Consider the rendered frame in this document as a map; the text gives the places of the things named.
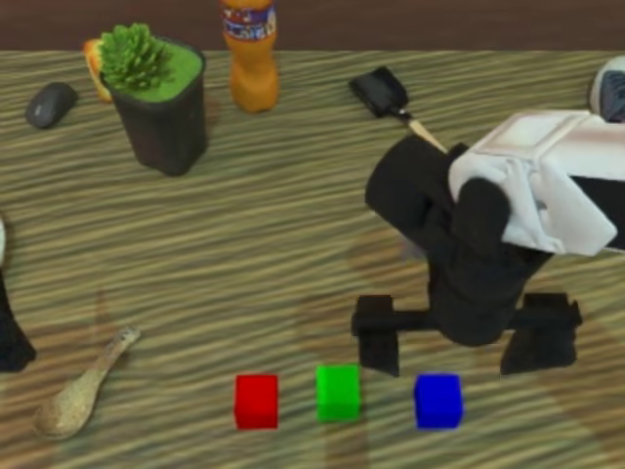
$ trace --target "orange object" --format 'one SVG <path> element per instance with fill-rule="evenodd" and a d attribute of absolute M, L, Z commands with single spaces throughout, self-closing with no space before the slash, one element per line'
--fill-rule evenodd
<path fill-rule="evenodd" d="M 101 39 L 90 39 L 82 46 L 82 52 L 85 55 L 91 79 L 94 80 L 94 85 L 96 85 L 98 98 L 105 103 L 112 103 L 113 99 L 100 79 L 100 69 L 102 68 L 102 60 L 100 58 L 101 43 Z"/>
<path fill-rule="evenodd" d="M 271 109 L 280 88 L 273 58 L 272 0 L 221 0 L 221 6 L 224 38 L 231 52 L 232 99 L 248 112 Z"/>

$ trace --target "blue cube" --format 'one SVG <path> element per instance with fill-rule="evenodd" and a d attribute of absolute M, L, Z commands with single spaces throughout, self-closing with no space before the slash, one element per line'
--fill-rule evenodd
<path fill-rule="evenodd" d="M 419 375 L 414 386 L 414 410 L 420 430 L 458 428 L 465 413 L 460 376 Z"/>

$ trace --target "green succulent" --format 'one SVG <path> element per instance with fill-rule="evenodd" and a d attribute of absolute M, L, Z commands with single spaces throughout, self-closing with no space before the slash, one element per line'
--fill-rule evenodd
<path fill-rule="evenodd" d="M 147 24 L 118 25 L 105 32 L 100 54 L 104 79 L 118 91 L 156 88 L 168 73 L 167 46 L 151 35 Z"/>

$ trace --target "wooden table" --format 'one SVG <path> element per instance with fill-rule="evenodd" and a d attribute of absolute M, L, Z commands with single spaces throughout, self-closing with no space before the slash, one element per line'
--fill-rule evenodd
<path fill-rule="evenodd" d="M 411 110 L 447 146 L 474 142 L 511 112 L 585 106 L 606 53 L 283 53 L 279 106 L 229 100 L 228 57 L 208 54 L 211 147 L 166 179 L 134 160 L 113 107 L 97 102 L 78 54 L 1 53 L 0 208 L 8 289 L 39 351 L 0 376 L 0 461 L 11 469 L 582 469 L 625 460 L 625 259 L 563 257 L 533 291 L 567 291 L 586 323 L 574 367 L 501 379 L 505 345 L 437 334 L 401 341 L 402 376 L 363 372 L 356 424 L 322 426 L 314 369 L 352 362 L 358 294 L 423 306 L 426 271 L 399 259 L 396 233 L 367 211 L 363 185 L 405 130 L 375 120 L 347 81 L 389 65 Z M 22 118 L 64 80 L 81 100 L 56 129 Z M 31 435 L 40 401 L 76 376 L 124 324 L 144 337 L 104 385 L 72 440 Z M 467 414 L 451 433 L 414 429 L 419 372 L 462 375 Z M 281 424 L 238 433 L 237 373 L 280 375 Z"/>

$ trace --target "green cube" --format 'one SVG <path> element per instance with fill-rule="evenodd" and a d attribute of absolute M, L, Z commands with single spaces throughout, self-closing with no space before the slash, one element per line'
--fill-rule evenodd
<path fill-rule="evenodd" d="M 316 415 L 320 422 L 349 422 L 360 417 L 360 368 L 329 364 L 316 368 Z"/>

